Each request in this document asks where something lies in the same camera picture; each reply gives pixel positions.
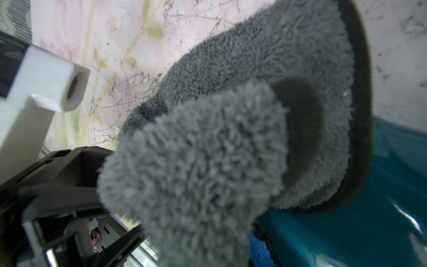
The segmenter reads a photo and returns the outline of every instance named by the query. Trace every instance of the blue cloth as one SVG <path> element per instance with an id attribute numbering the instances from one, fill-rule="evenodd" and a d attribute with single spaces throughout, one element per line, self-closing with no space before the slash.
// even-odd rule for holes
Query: blue cloth
<path id="1" fill-rule="evenodd" d="M 249 255 L 255 267 L 276 267 L 264 241 L 259 241 L 254 233 L 248 234 Z"/>

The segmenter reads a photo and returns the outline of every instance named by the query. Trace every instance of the microfiber cloth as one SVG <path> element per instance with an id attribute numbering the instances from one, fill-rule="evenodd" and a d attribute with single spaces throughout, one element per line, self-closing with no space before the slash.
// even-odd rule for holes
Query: microfiber cloth
<path id="1" fill-rule="evenodd" d="M 255 267 L 276 267 L 264 241 L 258 240 L 253 233 L 248 234 L 249 255 Z"/>
<path id="2" fill-rule="evenodd" d="M 164 266 L 245 266 L 269 207 L 331 211 L 364 180 L 369 88 L 339 6 L 277 1 L 193 48 L 129 115 L 98 192 Z"/>

